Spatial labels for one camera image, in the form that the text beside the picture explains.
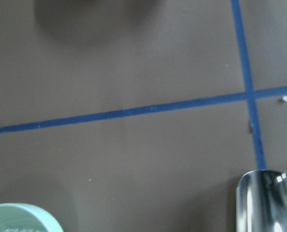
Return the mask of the clear ice cubes pile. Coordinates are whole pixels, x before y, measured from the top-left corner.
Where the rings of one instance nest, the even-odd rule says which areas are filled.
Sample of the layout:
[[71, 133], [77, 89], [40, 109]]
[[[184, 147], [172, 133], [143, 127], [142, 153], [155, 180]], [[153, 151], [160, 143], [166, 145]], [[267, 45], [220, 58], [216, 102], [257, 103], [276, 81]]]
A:
[[6, 225], [3, 232], [43, 232], [44, 228], [38, 225]]

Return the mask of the stainless steel scoop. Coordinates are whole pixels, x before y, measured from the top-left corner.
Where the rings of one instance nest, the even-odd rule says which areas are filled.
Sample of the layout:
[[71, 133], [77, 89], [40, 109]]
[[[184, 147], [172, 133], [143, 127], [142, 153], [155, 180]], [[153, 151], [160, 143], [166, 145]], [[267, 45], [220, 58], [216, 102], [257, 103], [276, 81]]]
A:
[[287, 232], [287, 173], [254, 170], [236, 188], [237, 232]]

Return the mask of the light green bowl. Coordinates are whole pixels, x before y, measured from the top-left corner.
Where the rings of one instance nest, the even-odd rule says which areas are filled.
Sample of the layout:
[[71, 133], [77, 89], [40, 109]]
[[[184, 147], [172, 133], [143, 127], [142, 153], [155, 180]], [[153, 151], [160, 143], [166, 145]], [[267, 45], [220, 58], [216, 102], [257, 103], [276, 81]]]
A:
[[0, 204], [0, 232], [6, 225], [33, 224], [42, 226], [44, 232], [62, 232], [59, 222], [46, 210], [26, 203]]

